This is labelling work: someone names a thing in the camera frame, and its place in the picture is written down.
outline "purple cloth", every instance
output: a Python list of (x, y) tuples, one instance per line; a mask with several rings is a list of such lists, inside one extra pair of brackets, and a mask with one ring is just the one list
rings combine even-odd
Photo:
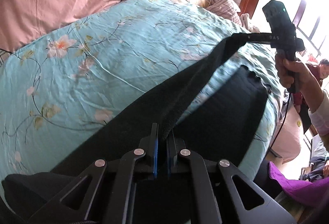
[(306, 206), (317, 207), (329, 189), (329, 177), (314, 183), (288, 180), (272, 162), (269, 162), (269, 176), (281, 185), (283, 191), (288, 196)]

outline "plaid heart pattern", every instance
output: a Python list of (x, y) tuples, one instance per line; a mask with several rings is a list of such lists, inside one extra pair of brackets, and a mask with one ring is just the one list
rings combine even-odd
[(0, 50), (0, 67), (4, 64), (5, 60), (10, 56), (6, 51)]

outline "light blue quilt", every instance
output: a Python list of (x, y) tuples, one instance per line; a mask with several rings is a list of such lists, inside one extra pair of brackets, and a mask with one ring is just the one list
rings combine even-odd
[[(0, 180), (49, 171), (142, 94), (238, 32), (247, 31), (186, 0), (128, 0), (23, 47), (0, 68)], [(276, 127), (282, 93), (267, 46), (242, 47), (182, 117), (242, 64), (272, 86), (240, 165), (253, 178)]]

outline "hand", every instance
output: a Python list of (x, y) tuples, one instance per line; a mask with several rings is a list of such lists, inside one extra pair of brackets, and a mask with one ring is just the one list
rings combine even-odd
[(295, 105), (295, 109), (296, 109), (297, 113), (300, 113), (300, 105)]
[(294, 83), (294, 78), (288, 75), (288, 71), (298, 73), (299, 89), (301, 92), (307, 83), (313, 82), (314, 80), (316, 81), (315, 77), (304, 63), (289, 61), (278, 54), (275, 55), (275, 68), (278, 70), (280, 83), (285, 88), (290, 88)]
[(326, 164), (324, 165), (324, 169), (323, 169), (323, 176), (329, 177), (329, 160), (326, 162)]

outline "metal rivet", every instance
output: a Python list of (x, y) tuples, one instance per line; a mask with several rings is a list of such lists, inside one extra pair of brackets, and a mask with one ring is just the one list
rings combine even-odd
[(226, 160), (226, 159), (222, 159), (222, 160), (220, 160), (220, 161), (219, 161), (219, 164), (220, 164), (220, 166), (222, 166), (222, 167), (228, 167), (228, 166), (230, 166), (230, 162), (229, 162), (228, 160)]
[(142, 154), (144, 154), (144, 150), (143, 149), (136, 149), (136, 150), (134, 150), (134, 154), (142, 155)]
[(181, 150), (181, 155), (182, 156), (189, 156), (191, 152), (188, 149), (183, 149)]
[(97, 166), (97, 167), (102, 167), (104, 165), (105, 165), (105, 161), (102, 159), (99, 159), (95, 162), (95, 166)]

